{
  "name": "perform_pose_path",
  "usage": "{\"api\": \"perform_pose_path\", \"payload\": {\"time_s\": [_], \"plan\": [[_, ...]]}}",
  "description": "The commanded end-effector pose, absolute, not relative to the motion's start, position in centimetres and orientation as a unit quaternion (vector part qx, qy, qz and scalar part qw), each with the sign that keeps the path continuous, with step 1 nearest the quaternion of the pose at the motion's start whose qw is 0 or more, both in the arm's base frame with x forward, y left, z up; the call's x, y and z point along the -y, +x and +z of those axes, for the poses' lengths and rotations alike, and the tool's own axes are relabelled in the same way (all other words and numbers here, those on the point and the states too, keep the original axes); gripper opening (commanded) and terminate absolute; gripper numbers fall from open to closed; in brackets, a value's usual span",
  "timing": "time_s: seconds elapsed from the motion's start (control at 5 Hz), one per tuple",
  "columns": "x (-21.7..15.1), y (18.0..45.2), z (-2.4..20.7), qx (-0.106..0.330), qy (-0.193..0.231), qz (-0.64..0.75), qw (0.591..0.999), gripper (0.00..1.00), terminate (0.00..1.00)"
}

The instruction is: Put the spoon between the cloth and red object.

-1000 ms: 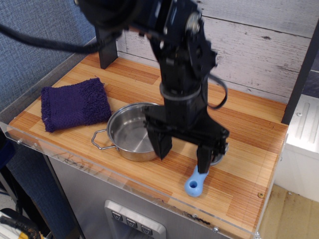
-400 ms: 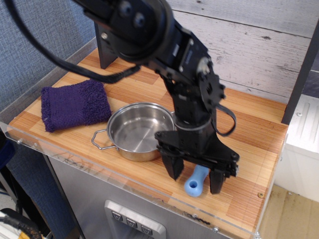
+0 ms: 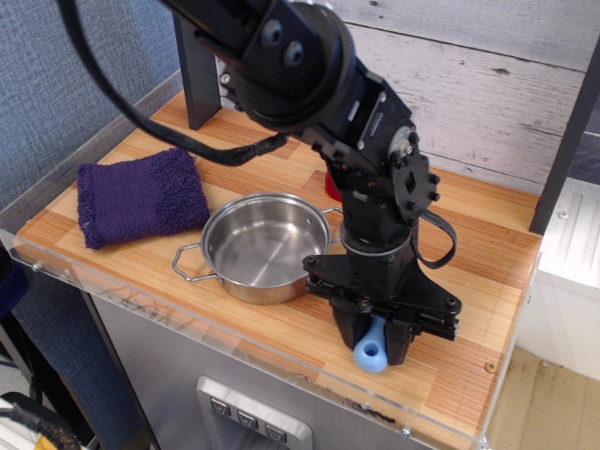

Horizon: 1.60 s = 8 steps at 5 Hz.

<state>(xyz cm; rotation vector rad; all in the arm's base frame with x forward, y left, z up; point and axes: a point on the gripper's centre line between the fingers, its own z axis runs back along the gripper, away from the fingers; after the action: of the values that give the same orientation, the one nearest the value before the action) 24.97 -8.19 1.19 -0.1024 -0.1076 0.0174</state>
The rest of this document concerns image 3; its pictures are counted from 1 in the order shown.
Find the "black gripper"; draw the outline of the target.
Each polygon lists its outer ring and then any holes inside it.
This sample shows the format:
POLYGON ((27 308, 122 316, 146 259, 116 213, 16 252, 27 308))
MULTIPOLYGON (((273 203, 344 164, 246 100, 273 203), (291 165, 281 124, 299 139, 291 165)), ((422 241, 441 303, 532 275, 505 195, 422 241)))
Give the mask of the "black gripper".
POLYGON ((302 264, 307 290, 329 300, 337 328, 351 350, 370 327, 371 316, 385 318, 388 364, 405 362, 421 333, 453 340, 462 304, 421 270, 413 246, 405 241, 387 252, 311 255, 302 264))

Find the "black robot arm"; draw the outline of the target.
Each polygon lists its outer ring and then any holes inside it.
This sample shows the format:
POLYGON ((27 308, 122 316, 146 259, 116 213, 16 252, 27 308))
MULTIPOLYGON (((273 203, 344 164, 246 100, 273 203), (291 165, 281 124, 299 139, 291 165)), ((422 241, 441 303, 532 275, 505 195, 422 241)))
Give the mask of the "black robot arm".
POLYGON ((439 177, 419 149, 409 108, 369 71, 328 7, 290 1, 172 1, 198 44, 226 64, 225 86, 253 121, 324 159, 343 209, 342 255, 308 256, 310 293, 328 299, 345 345, 404 362, 414 338, 454 339, 460 301, 425 275, 421 220, 439 177))

